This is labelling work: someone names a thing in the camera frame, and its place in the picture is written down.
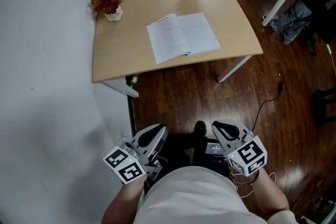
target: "open book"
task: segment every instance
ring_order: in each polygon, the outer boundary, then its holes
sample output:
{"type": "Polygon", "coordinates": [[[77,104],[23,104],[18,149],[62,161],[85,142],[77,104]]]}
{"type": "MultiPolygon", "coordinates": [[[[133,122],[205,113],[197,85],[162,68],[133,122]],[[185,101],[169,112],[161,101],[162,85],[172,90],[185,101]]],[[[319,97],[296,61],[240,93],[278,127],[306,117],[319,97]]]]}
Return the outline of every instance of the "open book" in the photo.
{"type": "Polygon", "coordinates": [[[179,17],[169,14],[148,25],[147,30],[157,64],[220,48],[203,13],[179,17]]]}

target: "small white vase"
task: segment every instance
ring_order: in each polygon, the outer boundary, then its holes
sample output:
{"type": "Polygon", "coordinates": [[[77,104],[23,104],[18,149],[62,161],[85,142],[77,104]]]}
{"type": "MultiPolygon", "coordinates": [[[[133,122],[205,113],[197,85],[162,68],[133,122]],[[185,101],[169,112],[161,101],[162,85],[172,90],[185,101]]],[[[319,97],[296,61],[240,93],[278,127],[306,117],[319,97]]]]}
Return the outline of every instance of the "small white vase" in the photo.
{"type": "Polygon", "coordinates": [[[121,7],[119,6],[116,10],[116,13],[113,14],[105,14],[107,20],[109,22],[118,22],[121,19],[121,16],[123,15],[123,11],[121,9],[121,7]]]}

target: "forearm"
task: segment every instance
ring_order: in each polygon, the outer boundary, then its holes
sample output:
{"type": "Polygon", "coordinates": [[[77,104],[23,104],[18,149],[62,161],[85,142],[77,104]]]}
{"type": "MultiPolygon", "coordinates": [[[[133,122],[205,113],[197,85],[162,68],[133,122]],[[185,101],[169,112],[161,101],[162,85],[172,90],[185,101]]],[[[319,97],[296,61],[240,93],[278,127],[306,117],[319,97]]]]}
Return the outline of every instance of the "forearm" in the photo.
{"type": "Polygon", "coordinates": [[[288,200],[279,187],[261,168],[258,179],[252,183],[257,204],[264,219],[269,219],[277,212],[289,210],[288,200]]]}
{"type": "Polygon", "coordinates": [[[116,198],[107,207],[101,220],[102,224],[131,224],[135,219],[136,210],[146,178],[123,185],[116,198]]]}

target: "wooden floor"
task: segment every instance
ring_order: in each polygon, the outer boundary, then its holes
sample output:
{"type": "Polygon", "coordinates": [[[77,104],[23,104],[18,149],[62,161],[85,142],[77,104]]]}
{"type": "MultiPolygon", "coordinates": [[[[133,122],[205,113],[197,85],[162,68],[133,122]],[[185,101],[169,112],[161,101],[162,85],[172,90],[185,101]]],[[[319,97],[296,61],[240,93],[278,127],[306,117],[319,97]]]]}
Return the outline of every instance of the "wooden floor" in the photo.
{"type": "MultiPolygon", "coordinates": [[[[232,59],[143,73],[136,85],[140,97],[132,100],[133,117],[136,131],[165,123],[170,135],[192,132],[198,120],[206,123],[208,136],[211,123],[219,119],[238,120],[252,128],[259,106],[277,95],[278,82],[283,81],[280,98],[263,107],[255,134],[268,150],[267,171],[276,173],[278,186],[299,217],[321,191],[318,182],[325,177],[326,189],[336,179],[335,124],[318,127],[311,114],[313,90],[335,87],[336,79],[324,44],[317,46],[313,57],[298,41],[285,46],[278,32],[261,25],[262,15],[276,1],[238,0],[262,55],[253,56],[223,83],[216,78],[232,59]]],[[[336,108],[331,106],[328,113],[336,114],[336,108]]],[[[239,187],[238,192],[246,195],[250,187],[239,187]]],[[[253,195],[244,202],[257,212],[253,195]]]]}

